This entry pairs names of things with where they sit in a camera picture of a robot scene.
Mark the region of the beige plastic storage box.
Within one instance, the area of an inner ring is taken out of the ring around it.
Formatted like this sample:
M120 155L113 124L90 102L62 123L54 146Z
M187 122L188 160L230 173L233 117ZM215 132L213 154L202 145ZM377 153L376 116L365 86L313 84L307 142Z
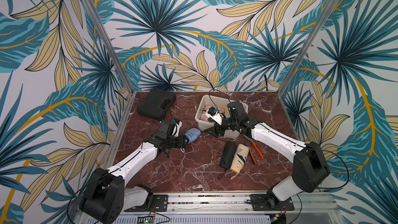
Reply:
M233 102L227 98L218 96L203 95L197 112L195 114L195 121L201 131L205 131L214 127L214 124L221 124L222 120L229 118L229 109L227 105Z

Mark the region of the pink umbrella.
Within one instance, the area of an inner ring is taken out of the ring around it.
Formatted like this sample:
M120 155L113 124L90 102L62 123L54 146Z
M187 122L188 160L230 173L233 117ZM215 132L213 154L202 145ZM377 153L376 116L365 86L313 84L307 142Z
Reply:
M211 108L210 105L205 105L202 109L200 120L209 122L209 117L206 116L207 111Z

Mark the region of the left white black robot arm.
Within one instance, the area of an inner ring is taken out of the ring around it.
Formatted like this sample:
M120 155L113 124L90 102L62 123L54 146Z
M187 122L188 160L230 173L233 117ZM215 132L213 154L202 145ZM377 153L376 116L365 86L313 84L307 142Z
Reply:
M122 161L96 169L80 200L79 209L103 224L113 223L126 209L147 204L150 190L136 186L125 193L129 181L149 162L170 149L184 149L189 140L179 133L179 119L164 120L154 134Z

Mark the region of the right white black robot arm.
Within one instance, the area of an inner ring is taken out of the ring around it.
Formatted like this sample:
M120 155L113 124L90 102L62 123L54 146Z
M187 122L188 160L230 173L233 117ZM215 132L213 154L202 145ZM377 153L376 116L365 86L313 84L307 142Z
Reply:
M274 204L286 201L301 192L313 192L330 175L329 166L319 144L295 140L257 118L249 117L239 101L229 103L227 109L229 117L224 117L214 107L206 110L205 116L215 123L207 131L215 137L224 135L226 130L238 131L250 140L274 149L293 164L291 176L267 192L267 198Z

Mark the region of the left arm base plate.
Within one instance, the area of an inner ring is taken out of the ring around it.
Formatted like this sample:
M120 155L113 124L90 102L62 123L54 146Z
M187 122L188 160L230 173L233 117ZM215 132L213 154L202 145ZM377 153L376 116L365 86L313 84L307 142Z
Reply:
M168 206L168 195L149 195L144 206L145 211L166 212Z

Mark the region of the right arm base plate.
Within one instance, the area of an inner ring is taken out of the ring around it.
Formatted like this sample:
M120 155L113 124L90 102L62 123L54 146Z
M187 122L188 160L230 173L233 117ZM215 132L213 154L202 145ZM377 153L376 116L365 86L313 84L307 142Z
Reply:
M249 200L246 200L246 203L252 206L253 211L284 212L295 210L291 198L285 201L279 201L274 196L268 194L252 194L249 196Z

